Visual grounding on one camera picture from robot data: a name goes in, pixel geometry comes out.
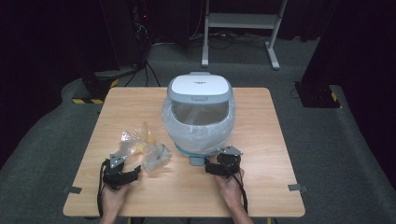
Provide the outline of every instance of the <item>wooden table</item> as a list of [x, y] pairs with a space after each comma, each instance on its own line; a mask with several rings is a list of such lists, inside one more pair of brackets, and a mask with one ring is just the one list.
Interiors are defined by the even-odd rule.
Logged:
[[[233, 88], [236, 103], [234, 132], [227, 145], [244, 152], [245, 190], [251, 217], [301, 217], [304, 204], [296, 184], [290, 157], [280, 130], [270, 92], [265, 88]], [[163, 168], [142, 170], [127, 194], [123, 217], [228, 217], [212, 175], [203, 166], [192, 166], [168, 136], [162, 122], [166, 88], [113, 88], [107, 95], [73, 186], [64, 206], [67, 216], [98, 216], [96, 194], [101, 163], [119, 150], [123, 131], [146, 121], [158, 142], [172, 153]], [[140, 164], [129, 156], [124, 172]]]

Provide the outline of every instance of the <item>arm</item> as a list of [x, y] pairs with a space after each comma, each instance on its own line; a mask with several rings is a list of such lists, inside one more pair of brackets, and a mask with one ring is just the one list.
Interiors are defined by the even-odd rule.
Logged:
[[[245, 171], [241, 169], [241, 175], [236, 174], [236, 177], [241, 181]], [[241, 203], [241, 190], [238, 183], [232, 178], [224, 179], [223, 176], [214, 175], [216, 182], [219, 186], [220, 195], [226, 202], [228, 209], [233, 217], [235, 224], [253, 224], [253, 221], [245, 211], [244, 206]]]
[[111, 189], [106, 185], [102, 191], [103, 217], [100, 224], [116, 223], [117, 216], [124, 204], [125, 194], [131, 185], [124, 185], [119, 190]]

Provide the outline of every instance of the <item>gray floor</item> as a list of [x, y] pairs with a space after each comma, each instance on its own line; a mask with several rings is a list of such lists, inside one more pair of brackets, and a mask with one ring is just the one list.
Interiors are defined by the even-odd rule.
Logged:
[[[262, 42], [210, 49], [208, 68], [201, 67], [201, 48], [170, 44], [152, 47], [148, 62], [162, 86], [178, 75], [207, 71], [235, 87], [270, 90], [297, 181], [309, 188], [302, 194], [305, 215], [277, 223], [396, 223], [395, 190], [361, 136], [342, 89], [332, 86], [342, 104], [338, 109], [304, 108], [298, 99], [293, 81], [301, 80], [317, 43], [277, 40], [279, 71], [272, 70]], [[156, 86], [149, 70], [148, 77], [148, 85]], [[141, 71], [128, 86], [145, 81]], [[64, 187], [73, 183], [102, 108], [71, 102], [79, 83], [64, 87], [64, 102], [32, 127], [1, 170], [0, 223], [98, 222], [63, 214]]]

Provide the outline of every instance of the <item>white metal stand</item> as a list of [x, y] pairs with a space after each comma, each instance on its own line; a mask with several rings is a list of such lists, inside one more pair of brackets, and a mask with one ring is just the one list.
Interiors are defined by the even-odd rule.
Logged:
[[202, 67], [209, 66], [209, 47], [208, 36], [209, 27], [226, 27], [226, 28], [250, 28], [250, 29], [266, 29], [273, 30], [270, 42], [265, 42], [265, 47], [271, 60], [272, 67], [275, 70], [279, 69], [279, 62], [277, 61], [274, 44], [276, 35], [282, 22], [283, 12], [288, 0], [282, 0], [280, 10], [275, 15], [263, 14], [235, 14], [235, 13], [210, 13], [209, 0], [206, 0], [205, 9], [205, 36], [202, 50]]

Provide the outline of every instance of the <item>person's left hand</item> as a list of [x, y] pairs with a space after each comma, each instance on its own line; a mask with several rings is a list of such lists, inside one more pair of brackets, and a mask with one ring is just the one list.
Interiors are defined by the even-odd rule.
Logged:
[[109, 185], [103, 188], [103, 217], [100, 223], [114, 223], [116, 221], [117, 215], [125, 202], [125, 194], [130, 187], [131, 184], [124, 185], [119, 190], [114, 190]]

